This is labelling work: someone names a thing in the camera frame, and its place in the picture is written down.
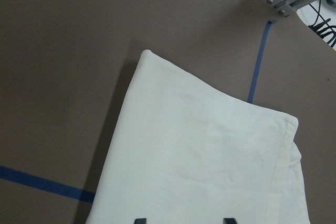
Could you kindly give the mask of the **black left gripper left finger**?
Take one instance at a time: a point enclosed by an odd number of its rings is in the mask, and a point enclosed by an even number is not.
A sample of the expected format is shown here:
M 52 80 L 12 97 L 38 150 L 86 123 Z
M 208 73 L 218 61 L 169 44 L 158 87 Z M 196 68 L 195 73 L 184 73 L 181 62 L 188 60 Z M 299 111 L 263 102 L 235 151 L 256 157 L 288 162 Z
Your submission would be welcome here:
M 146 224 L 146 216 L 144 215 L 136 216 L 133 223 L 134 224 Z

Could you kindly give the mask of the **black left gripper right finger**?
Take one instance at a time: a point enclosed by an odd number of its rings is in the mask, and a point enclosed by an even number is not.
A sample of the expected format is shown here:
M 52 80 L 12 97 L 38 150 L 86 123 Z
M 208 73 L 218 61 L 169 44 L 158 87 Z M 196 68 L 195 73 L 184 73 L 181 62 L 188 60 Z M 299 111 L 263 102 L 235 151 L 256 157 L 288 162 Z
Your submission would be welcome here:
M 241 224 L 243 223 L 241 220 L 242 211 L 241 210 L 233 210 L 230 212 L 226 212 L 223 215 L 223 223 L 224 224 Z

